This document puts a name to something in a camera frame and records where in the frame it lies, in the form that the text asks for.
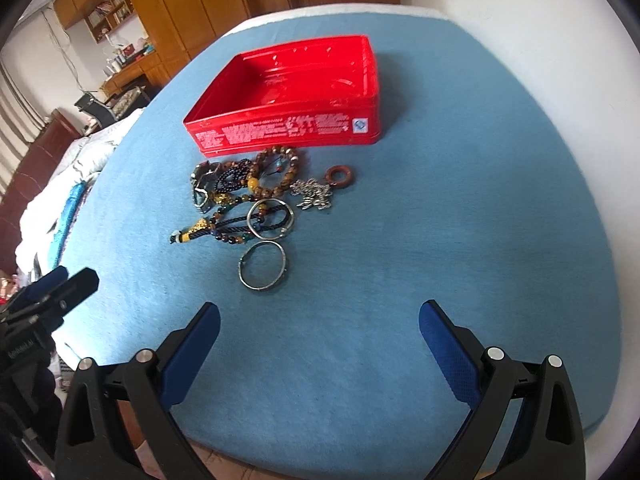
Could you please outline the silver bangle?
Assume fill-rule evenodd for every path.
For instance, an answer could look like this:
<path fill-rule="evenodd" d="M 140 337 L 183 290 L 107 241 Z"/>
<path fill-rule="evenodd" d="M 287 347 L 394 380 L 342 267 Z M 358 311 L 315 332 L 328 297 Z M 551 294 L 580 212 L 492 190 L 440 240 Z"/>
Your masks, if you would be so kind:
<path fill-rule="evenodd" d="M 258 240 L 275 242 L 292 231 L 295 222 L 293 208 L 280 198 L 258 200 L 247 211 L 248 232 Z"/>
<path fill-rule="evenodd" d="M 275 240 L 260 240 L 247 248 L 238 262 L 240 283 L 252 292 L 276 287 L 288 268 L 288 255 Z"/>

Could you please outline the silver wristwatch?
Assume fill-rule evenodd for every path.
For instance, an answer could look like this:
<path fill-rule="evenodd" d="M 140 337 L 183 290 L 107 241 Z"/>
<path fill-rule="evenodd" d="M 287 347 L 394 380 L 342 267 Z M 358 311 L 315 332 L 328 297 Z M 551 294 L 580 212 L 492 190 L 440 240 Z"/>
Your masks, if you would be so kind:
<path fill-rule="evenodd" d="M 221 162 L 200 162 L 190 175 L 192 188 L 192 200 L 194 206 L 201 214 L 209 212 L 213 206 L 208 198 L 209 192 L 218 192 L 216 185 L 222 175 L 224 165 Z"/>

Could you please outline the gold pixiu charm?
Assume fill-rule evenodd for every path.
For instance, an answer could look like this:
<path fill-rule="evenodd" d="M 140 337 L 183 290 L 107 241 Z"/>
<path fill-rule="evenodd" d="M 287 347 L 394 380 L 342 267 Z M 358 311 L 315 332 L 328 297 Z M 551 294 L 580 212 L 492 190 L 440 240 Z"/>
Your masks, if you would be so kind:
<path fill-rule="evenodd" d="M 208 198 L 213 207 L 229 209 L 235 205 L 235 196 L 230 193 L 209 192 Z"/>

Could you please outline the black cord gold charm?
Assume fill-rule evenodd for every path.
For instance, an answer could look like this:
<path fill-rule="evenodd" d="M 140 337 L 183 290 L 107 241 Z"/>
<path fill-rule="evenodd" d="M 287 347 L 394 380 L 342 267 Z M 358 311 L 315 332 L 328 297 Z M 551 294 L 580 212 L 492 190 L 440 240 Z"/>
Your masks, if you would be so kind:
<path fill-rule="evenodd" d="M 210 214 L 204 214 L 193 226 L 174 231 L 169 235 L 170 244 L 184 244 L 202 237 L 213 237 L 217 242 L 229 245 L 241 245 L 256 240 L 248 232 L 245 217 L 247 211 L 256 203 L 248 195 L 235 197 L 235 205 L 229 209 L 215 207 Z"/>

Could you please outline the reddish brown ring pendant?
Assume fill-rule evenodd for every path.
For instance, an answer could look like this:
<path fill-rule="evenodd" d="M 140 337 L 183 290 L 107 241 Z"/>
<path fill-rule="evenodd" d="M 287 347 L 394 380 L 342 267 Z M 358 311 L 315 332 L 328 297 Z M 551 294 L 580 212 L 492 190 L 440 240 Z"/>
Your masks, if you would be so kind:
<path fill-rule="evenodd" d="M 347 188 L 354 180 L 354 173 L 345 165 L 336 165 L 326 170 L 324 180 L 331 188 Z"/>

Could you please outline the white crumpled bedding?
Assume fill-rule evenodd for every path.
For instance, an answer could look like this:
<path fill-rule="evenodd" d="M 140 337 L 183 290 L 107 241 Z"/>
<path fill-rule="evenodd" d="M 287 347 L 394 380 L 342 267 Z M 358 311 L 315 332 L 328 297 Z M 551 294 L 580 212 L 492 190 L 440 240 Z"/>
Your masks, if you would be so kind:
<path fill-rule="evenodd" d="M 17 269 L 23 274 L 35 269 L 35 259 L 44 273 L 51 270 L 48 258 L 54 227 L 61 219 L 72 188 L 99 175 L 144 111 L 144 107 L 138 108 L 114 125 L 70 144 L 43 191 L 27 204 L 21 215 L 22 240 L 14 255 Z"/>

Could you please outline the dark wooden headboard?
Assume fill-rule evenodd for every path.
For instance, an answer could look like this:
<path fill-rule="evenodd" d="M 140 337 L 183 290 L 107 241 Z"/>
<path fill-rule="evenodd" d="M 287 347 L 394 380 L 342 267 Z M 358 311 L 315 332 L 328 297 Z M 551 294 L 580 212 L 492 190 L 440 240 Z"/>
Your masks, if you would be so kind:
<path fill-rule="evenodd" d="M 47 185 L 70 144 L 80 138 L 78 129 L 56 108 L 46 128 L 17 166 L 8 192 L 1 201 L 0 252 L 3 274 L 10 275 L 17 270 L 15 249 L 22 241 L 20 219 L 27 204 Z"/>

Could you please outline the window curtain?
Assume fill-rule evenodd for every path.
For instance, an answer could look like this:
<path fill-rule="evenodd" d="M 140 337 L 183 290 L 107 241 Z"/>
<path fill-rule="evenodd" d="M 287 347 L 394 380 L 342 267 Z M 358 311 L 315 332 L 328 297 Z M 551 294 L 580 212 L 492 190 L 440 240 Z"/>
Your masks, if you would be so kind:
<path fill-rule="evenodd" d="M 18 166 L 29 149 L 47 127 L 47 119 L 39 114 L 24 96 L 6 64 L 0 66 L 0 188 L 6 197 Z"/>

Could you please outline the black office chair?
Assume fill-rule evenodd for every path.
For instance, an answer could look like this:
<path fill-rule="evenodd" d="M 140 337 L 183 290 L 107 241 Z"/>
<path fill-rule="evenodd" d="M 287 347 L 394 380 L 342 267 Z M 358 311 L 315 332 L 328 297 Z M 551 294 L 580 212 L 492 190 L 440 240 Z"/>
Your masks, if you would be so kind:
<path fill-rule="evenodd" d="M 109 127 L 117 122 L 113 111 L 89 92 L 84 92 L 75 102 L 75 106 L 80 112 L 95 119 L 101 128 Z"/>

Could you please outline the wooden desk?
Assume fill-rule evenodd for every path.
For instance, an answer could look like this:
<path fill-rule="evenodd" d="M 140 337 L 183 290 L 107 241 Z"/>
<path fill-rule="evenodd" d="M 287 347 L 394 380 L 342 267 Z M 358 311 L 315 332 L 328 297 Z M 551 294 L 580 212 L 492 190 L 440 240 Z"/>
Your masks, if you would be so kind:
<path fill-rule="evenodd" d="M 126 91 L 131 86 L 161 89 L 170 81 L 168 70 L 156 52 L 142 55 L 134 62 L 108 77 L 101 84 L 101 91 L 109 99 Z"/>

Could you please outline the blue table mat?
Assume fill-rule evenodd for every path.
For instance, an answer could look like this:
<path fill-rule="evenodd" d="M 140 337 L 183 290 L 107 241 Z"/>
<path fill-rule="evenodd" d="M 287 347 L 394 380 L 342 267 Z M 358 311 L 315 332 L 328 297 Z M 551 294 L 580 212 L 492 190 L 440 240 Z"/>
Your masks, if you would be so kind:
<path fill-rule="evenodd" d="M 381 81 L 382 138 L 312 148 L 306 174 L 354 170 L 326 211 L 301 211 L 276 287 L 246 289 L 242 248 L 170 244 L 198 214 L 200 161 L 183 118 L 238 53 L 366 35 Z M 67 363 L 129 360 L 204 302 L 221 330 L 186 400 L 190 438 L 314 479 L 421 479 L 468 409 L 419 330 L 437 301 L 513 359 L 559 356 L 582 426 L 612 403 L 620 302 L 608 240 L 582 173 L 534 99 L 454 23 L 411 15 L 290 18 L 214 42 L 160 92 L 108 160 L 63 256 L 98 291 L 55 333 Z"/>

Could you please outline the red tin box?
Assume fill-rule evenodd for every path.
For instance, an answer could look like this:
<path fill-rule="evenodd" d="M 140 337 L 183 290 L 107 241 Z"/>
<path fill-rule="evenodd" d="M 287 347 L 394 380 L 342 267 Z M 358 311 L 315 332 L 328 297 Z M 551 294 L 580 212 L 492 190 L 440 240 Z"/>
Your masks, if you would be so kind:
<path fill-rule="evenodd" d="M 235 55 L 183 119 L 206 157 L 368 145 L 382 136 L 378 63 L 364 35 L 319 37 Z"/>

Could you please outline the wall bookshelf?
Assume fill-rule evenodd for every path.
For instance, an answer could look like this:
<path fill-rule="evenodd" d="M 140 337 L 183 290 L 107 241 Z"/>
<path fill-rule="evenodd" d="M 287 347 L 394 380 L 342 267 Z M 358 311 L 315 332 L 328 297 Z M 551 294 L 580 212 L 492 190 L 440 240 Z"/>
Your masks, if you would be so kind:
<path fill-rule="evenodd" d="M 136 14 L 132 0 L 100 0 L 85 16 L 85 23 L 98 44 Z"/>

